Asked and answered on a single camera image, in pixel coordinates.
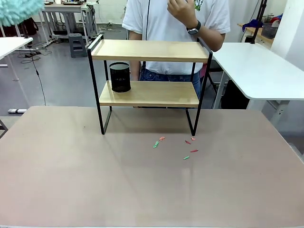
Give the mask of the grey storage bin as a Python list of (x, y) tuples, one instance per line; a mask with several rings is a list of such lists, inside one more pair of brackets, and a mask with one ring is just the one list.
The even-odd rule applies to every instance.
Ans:
[(272, 26), (272, 23), (264, 23), (262, 26), (261, 35), (268, 38), (274, 39), (278, 30), (278, 26)]

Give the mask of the person left hand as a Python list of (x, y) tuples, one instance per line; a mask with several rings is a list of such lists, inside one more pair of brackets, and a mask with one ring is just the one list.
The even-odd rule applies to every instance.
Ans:
[(167, 2), (168, 12), (189, 29), (195, 28), (198, 24), (194, 6), (194, 0), (168, 0)]

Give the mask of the two-tier wooden metal shelf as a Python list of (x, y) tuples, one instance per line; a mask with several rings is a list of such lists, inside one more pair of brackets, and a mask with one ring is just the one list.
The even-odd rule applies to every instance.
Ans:
[(106, 80), (101, 93), (98, 92), (95, 77), (94, 60), (102, 60), (104, 72), (108, 76), (107, 61), (127, 62), (139, 60), (146, 62), (192, 62), (211, 64), (213, 52), (201, 39), (195, 42), (117, 40), (104, 39), (99, 35), (87, 48), (95, 102), (98, 112), (100, 131), (105, 134), (111, 111), (102, 119), (101, 107), (143, 106), (143, 107), (180, 107), (196, 108), (195, 122), (189, 122), (192, 136), (198, 127), (203, 94), (197, 96), (192, 82), (147, 82), (131, 81), (131, 90), (124, 93), (112, 91), (111, 82)]

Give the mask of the grey plastic step stool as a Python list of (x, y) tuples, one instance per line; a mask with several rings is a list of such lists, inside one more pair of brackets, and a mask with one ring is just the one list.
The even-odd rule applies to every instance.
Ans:
[(87, 50), (80, 33), (68, 34), (70, 55), (72, 58), (87, 57)]

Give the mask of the black stand pole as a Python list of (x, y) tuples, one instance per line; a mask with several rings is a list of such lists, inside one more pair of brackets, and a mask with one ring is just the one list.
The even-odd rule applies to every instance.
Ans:
[(21, 26), (21, 30), (23, 32), (24, 38), (29, 38), (29, 34), (28, 34), (28, 30), (27, 30), (25, 22), (23, 21), (22, 23), (20, 23), (20, 26)]

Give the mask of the black tripod pole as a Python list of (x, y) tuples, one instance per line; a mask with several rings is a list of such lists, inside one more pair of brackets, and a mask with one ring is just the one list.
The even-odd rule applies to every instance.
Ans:
[(266, 4), (267, 4), (267, 0), (261, 0), (260, 8), (257, 14), (257, 27), (255, 29), (254, 35), (252, 36), (250, 44), (255, 44), (257, 33), (262, 23), (262, 17), (266, 9)]

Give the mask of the black backpack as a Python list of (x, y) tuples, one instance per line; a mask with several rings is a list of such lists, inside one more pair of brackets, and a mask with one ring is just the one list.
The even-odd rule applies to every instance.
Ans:
[(33, 35), (37, 34), (39, 29), (38, 29), (36, 22), (33, 20), (33, 18), (26, 19), (26, 20), (24, 20), (24, 22), (26, 24), (29, 36), (33, 36)]

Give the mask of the blue cloth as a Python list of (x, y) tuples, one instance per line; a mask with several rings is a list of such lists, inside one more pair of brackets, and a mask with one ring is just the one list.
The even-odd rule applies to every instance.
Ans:
[(261, 28), (263, 26), (263, 22), (253, 19), (247, 24), (243, 24), (242, 31), (245, 32), (246, 28)]

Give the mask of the large white side table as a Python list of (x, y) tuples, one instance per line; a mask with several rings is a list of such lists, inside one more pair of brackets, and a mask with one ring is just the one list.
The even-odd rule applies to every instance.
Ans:
[(273, 126), (290, 101), (304, 101), (304, 71), (260, 44), (225, 42), (213, 59), (223, 69), (214, 109), (227, 78), (249, 99), (248, 109), (262, 111), (265, 103), (275, 108)]

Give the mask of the teal chenille duster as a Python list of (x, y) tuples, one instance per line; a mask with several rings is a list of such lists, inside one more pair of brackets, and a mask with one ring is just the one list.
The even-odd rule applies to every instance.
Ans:
[(44, 0), (0, 0), (0, 25), (22, 23), (44, 9)]

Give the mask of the black mesh pen holder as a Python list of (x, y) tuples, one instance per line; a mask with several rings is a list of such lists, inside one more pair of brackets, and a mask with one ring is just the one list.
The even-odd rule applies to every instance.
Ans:
[(112, 90), (124, 93), (131, 90), (130, 66), (125, 62), (112, 63), (109, 66)]

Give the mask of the wooden background bench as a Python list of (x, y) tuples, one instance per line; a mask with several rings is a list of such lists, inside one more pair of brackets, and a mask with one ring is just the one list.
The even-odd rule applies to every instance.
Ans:
[[(254, 35), (254, 32), (255, 32), (255, 28), (247, 27), (241, 37), (240, 42), (245, 42), (245, 40), (248, 39), (248, 37)], [(268, 39), (265, 36), (262, 36), (261, 32), (262, 32), (262, 28), (260, 28), (258, 30), (255, 42), (270, 49), (273, 44), (274, 39)]]

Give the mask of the small white side table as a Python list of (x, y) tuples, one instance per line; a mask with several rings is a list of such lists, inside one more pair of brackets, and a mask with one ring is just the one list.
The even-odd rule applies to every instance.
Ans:
[(16, 75), (9, 54), (16, 51), (20, 47), (30, 43), (31, 41), (33, 41), (33, 38), (23, 38), (23, 37), (0, 38), (0, 60), (5, 59), (8, 68), (11, 70), (13, 81), (19, 81), (19, 78)]

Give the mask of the white background desk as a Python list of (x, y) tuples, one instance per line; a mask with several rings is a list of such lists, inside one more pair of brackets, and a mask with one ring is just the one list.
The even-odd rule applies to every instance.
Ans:
[(38, 16), (47, 46), (58, 39), (68, 39), (69, 34), (80, 33), (87, 47), (97, 34), (95, 9), (88, 2), (80, 5), (46, 4)]

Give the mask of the person in white T-shirt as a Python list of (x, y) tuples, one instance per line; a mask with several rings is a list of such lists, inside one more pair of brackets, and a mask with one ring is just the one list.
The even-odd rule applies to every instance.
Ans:
[[(192, 42), (198, 37), (188, 34), (186, 27), (167, 10), (168, 0), (128, 0), (122, 27), (130, 40)], [(202, 26), (221, 34), (230, 32), (228, 0), (194, 0), (197, 20)], [(192, 82), (200, 95), (202, 63), (190, 62), (130, 62), (132, 80)]]

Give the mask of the black box under table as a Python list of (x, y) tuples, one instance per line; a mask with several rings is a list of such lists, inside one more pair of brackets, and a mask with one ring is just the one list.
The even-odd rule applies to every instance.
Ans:
[(246, 98), (240, 89), (230, 79), (227, 83), (224, 95), (221, 98), (222, 109), (246, 109), (249, 99)]

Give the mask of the black wrist watch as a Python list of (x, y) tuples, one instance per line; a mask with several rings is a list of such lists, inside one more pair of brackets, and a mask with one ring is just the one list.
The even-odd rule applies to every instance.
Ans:
[(199, 20), (197, 20), (197, 25), (194, 28), (186, 28), (188, 34), (190, 35), (196, 35), (198, 34), (199, 30), (201, 28), (201, 22)]

